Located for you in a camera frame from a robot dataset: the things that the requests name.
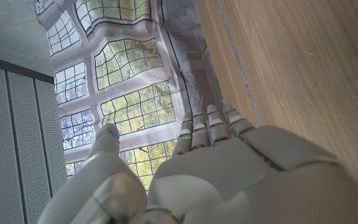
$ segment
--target sheer curtain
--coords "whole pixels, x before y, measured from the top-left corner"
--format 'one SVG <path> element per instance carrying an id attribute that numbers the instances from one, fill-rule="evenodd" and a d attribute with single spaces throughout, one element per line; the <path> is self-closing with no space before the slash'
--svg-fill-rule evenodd
<path id="1" fill-rule="evenodd" d="M 169 159 L 182 116 L 221 106 L 192 1 L 39 0 L 55 72 L 67 176 L 104 123 L 120 131 L 120 157 L 149 187 Z"/>

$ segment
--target white robotic hand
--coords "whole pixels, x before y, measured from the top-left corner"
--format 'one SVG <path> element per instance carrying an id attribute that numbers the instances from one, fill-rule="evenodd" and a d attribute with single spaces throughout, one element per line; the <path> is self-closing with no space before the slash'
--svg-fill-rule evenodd
<path id="1" fill-rule="evenodd" d="M 230 105 L 223 112 L 230 129 L 214 105 L 208 126 L 201 108 L 184 115 L 147 197 L 118 157 L 116 127 L 104 125 L 39 223 L 358 223 L 358 182 L 336 157 L 284 129 L 254 128 Z"/>

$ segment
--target ceiling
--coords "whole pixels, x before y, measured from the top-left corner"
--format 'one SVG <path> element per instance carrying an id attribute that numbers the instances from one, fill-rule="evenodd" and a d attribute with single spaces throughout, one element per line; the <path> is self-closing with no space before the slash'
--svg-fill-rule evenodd
<path id="1" fill-rule="evenodd" d="M 0 60 L 53 76 L 48 39 L 34 0 L 0 0 Z"/>

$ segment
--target wooden table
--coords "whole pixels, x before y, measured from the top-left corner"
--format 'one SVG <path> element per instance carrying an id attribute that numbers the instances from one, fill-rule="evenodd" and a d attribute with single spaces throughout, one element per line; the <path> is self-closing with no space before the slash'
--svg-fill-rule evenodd
<path id="1" fill-rule="evenodd" d="M 225 101 L 358 175 L 358 1 L 194 2 Z"/>

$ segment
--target window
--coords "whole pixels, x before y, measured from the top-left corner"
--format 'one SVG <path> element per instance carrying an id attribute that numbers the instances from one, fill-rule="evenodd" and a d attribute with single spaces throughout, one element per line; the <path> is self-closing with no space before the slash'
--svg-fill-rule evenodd
<path id="1" fill-rule="evenodd" d="M 55 74 L 55 93 L 58 105 L 88 94 L 84 62 Z"/>
<path id="2" fill-rule="evenodd" d="M 138 176 L 146 190 L 149 189 L 155 171 L 172 155 L 176 140 L 165 141 L 151 146 L 130 149 L 119 153 L 119 157 Z M 71 177 L 83 166 L 84 161 L 66 164 L 67 176 Z"/>
<path id="3" fill-rule="evenodd" d="M 77 0 L 75 9 L 85 31 L 103 17 L 134 21 L 150 15 L 147 0 Z"/>
<path id="4" fill-rule="evenodd" d="M 103 124 L 120 135 L 175 121 L 168 82 L 160 82 L 101 104 Z"/>
<path id="5" fill-rule="evenodd" d="M 110 42 L 94 59 L 99 90 L 127 80 L 140 72 L 162 66 L 154 39 Z"/>
<path id="6" fill-rule="evenodd" d="M 70 178 L 76 172 L 80 171 L 85 161 L 78 161 L 71 164 L 66 164 L 67 177 Z"/>
<path id="7" fill-rule="evenodd" d="M 60 118 L 63 149 L 91 144 L 94 141 L 93 117 L 91 110 L 84 110 Z"/>
<path id="8" fill-rule="evenodd" d="M 41 14 L 51 5 L 55 0 L 37 0 L 35 2 L 35 7 L 37 8 L 37 15 Z"/>
<path id="9" fill-rule="evenodd" d="M 50 55 L 59 52 L 80 40 L 70 17 L 64 12 L 52 28 L 47 32 Z"/>

